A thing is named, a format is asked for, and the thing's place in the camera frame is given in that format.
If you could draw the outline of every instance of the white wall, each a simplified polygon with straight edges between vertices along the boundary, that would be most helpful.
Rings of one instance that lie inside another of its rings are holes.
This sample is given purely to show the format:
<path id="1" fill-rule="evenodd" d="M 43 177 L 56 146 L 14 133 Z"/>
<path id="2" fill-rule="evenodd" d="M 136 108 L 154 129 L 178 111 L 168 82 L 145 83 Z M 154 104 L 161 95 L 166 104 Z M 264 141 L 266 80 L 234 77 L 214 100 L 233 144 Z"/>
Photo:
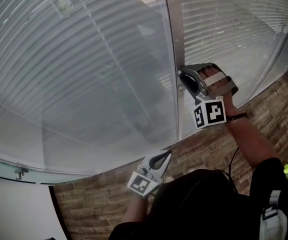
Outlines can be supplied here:
<path id="1" fill-rule="evenodd" d="M 48 186 L 0 179 L 0 240 L 66 240 Z"/>

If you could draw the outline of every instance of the window blind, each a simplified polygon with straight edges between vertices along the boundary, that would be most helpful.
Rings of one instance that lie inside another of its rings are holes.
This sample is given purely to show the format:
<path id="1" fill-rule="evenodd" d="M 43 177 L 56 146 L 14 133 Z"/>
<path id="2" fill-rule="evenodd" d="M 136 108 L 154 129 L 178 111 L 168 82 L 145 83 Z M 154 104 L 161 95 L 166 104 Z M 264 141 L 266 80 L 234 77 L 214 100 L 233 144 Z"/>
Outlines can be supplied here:
<path id="1" fill-rule="evenodd" d="M 0 159 L 100 173 L 176 142 L 165 0 L 0 0 Z"/>
<path id="2" fill-rule="evenodd" d="M 181 0 L 181 5 L 185 64 L 217 64 L 239 87 L 234 104 L 242 105 L 284 43 L 288 0 Z M 194 107 L 186 91 L 183 137 L 195 132 Z"/>

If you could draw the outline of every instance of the parquet floor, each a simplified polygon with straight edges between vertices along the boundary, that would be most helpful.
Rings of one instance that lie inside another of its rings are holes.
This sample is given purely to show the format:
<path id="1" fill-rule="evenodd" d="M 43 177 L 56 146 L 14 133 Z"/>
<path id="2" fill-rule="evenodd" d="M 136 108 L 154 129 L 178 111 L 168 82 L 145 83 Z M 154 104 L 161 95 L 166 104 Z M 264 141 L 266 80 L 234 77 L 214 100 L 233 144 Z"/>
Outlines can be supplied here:
<path id="1" fill-rule="evenodd" d="M 242 108 L 273 143 L 281 161 L 288 163 L 288 72 Z M 227 171 L 236 148 L 223 125 L 205 129 L 170 147 L 173 156 L 166 175 L 178 178 L 192 167 Z M 74 240 L 108 239 L 127 209 L 131 195 L 126 184 L 138 164 L 54 187 Z M 232 177 L 237 190 L 248 195 L 252 170 L 240 152 L 232 165 Z"/>

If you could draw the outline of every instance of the hand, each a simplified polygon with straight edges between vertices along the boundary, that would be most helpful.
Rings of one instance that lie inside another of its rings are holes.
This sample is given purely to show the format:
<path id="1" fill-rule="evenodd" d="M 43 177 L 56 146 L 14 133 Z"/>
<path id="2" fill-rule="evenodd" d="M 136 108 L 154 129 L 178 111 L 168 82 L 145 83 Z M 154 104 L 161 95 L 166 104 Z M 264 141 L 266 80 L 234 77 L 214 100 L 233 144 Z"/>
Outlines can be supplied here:
<path id="1" fill-rule="evenodd" d="M 206 78 L 209 78 L 212 75 L 215 75 L 219 71 L 214 67 L 204 68 L 201 71 L 199 71 L 199 75 L 204 80 Z M 210 91 L 216 90 L 216 88 L 219 88 L 225 84 L 228 83 L 228 80 L 226 78 L 221 79 L 220 81 L 217 81 L 216 83 L 210 85 L 208 89 Z M 234 116 L 240 113 L 240 111 L 233 105 L 233 99 L 232 99 L 232 92 L 229 91 L 223 95 L 223 102 L 225 107 L 225 113 L 227 116 Z"/>

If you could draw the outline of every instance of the finger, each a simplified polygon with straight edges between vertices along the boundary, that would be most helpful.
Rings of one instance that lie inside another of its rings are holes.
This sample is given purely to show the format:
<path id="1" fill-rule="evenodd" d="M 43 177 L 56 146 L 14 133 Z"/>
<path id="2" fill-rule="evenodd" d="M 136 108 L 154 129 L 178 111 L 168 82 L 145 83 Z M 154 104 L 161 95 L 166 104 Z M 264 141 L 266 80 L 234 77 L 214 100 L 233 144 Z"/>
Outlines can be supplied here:
<path id="1" fill-rule="evenodd" d="M 204 80 L 206 78 L 208 78 L 208 76 L 206 74 L 203 73 L 203 70 L 200 70 L 199 72 L 200 77 Z"/>
<path id="2" fill-rule="evenodd" d="M 218 69 L 216 69 L 216 68 L 214 68 L 214 67 L 212 67 L 212 66 L 210 66 L 209 69 L 210 69 L 214 74 L 220 72 Z"/>
<path id="3" fill-rule="evenodd" d="M 229 82 L 227 77 L 223 78 L 222 81 L 224 82 L 224 84 L 227 84 Z"/>
<path id="4" fill-rule="evenodd" d="M 218 81 L 220 86 L 224 86 L 228 81 L 226 80 L 226 77 Z"/>
<path id="5" fill-rule="evenodd" d="M 209 78 L 210 76 L 215 75 L 215 73 L 214 73 L 211 69 L 209 69 L 209 68 L 207 68 L 207 67 L 203 68 L 202 71 L 203 71 L 203 73 L 204 73 L 205 75 L 207 75 L 208 78 Z"/>

